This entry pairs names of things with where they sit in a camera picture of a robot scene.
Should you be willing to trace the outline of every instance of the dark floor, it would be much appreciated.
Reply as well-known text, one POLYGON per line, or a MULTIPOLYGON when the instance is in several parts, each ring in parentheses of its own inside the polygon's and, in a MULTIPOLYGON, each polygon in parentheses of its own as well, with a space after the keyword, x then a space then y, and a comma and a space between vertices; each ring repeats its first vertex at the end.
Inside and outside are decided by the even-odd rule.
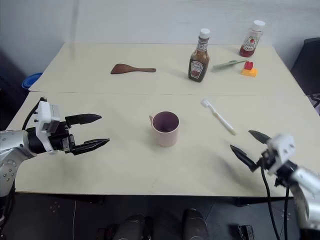
MULTIPOLYGON (((74 206, 73 199, 17 193, 16 205, 4 233, 8 240, 72 240, 74 206)), ((281 232, 281 239, 284 239, 284 201, 274 201, 272 207, 278 231, 281 232)), ((212 240, 237 239, 231 231, 235 225, 252 225, 256 240, 276 239, 266 203, 237 207, 234 199, 227 197, 143 195, 105 196, 103 202, 97 203, 77 200, 74 239, 95 240, 98 228, 121 223, 130 215, 138 213, 146 216, 165 213, 174 221, 180 221, 187 208, 202 213, 212 240)), ((289 200, 288 212, 289 240, 298 240, 299 229, 292 199, 289 200)))

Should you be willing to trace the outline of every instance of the ketchup bottle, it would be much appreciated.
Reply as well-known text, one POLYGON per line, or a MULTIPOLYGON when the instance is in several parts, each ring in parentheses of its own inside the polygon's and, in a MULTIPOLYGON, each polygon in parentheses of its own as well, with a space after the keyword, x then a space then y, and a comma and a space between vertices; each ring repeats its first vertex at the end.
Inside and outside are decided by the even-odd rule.
POLYGON ((266 24, 264 21, 260 21, 260 20, 253 21, 252 27, 249 29, 249 33, 246 39, 244 40, 243 45, 240 48, 239 53, 242 57, 248 58, 254 54, 257 44, 259 42, 259 39, 263 34, 262 30, 264 29, 265 25, 266 24))
POLYGON ((200 30, 198 45, 190 57, 188 76, 198 83, 204 79, 210 60, 207 52, 209 35, 209 29, 200 30))

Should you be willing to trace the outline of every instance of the white toothbrush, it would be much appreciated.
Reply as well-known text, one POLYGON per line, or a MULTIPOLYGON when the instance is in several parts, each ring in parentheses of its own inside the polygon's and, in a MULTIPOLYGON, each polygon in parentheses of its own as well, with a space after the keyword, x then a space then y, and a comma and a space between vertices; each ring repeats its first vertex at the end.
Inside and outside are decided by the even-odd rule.
POLYGON ((201 105, 204 106, 205 108, 211 109, 213 115, 222 123, 222 125, 232 134, 236 135, 235 129, 228 123, 214 108, 214 106, 211 105, 208 99, 204 98, 201 101, 201 105))

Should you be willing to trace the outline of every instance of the bottle cap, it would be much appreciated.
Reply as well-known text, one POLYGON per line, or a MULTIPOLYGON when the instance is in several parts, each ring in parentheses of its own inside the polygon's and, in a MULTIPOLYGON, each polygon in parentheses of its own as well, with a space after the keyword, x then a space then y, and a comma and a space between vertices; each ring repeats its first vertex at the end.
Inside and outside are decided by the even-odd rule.
POLYGON ((199 33, 199 38, 208 39, 210 35, 210 30, 208 28, 201 28, 199 33))
POLYGON ((264 21, 254 20, 251 28, 254 31, 261 32, 264 29, 265 25, 266 23, 264 21))

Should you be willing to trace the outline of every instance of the pink cup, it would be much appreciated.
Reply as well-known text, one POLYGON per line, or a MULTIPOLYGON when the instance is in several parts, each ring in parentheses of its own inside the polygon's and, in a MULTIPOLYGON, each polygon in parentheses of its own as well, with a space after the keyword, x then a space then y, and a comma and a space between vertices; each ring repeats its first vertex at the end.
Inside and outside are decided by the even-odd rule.
POLYGON ((149 118, 156 142, 162 147, 175 145, 180 123, 178 116, 170 111, 162 111, 149 118))

